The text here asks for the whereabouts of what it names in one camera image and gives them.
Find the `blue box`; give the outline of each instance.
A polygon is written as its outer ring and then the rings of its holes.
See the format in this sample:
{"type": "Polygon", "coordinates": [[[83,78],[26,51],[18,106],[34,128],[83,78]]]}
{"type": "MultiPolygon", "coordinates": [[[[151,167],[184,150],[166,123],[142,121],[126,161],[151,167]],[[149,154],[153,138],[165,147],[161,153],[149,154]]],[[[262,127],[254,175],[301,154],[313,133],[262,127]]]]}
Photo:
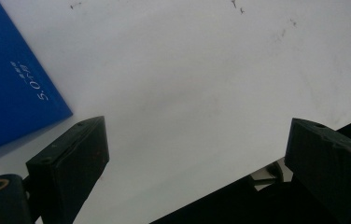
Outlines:
{"type": "Polygon", "coordinates": [[[0,5],[0,146],[71,115],[0,5]]]}

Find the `white tabletop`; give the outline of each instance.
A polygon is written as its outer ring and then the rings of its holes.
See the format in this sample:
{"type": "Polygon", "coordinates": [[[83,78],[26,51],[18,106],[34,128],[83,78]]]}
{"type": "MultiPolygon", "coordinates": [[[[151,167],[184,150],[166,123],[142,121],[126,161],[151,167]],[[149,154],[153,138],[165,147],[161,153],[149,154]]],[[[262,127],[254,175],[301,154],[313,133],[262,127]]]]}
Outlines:
{"type": "Polygon", "coordinates": [[[351,1],[1,2],[75,115],[1,147],[0,175],[105,116],[75,223],[149,223],[283,157],[291,118],[351,122],[351,1]]]}

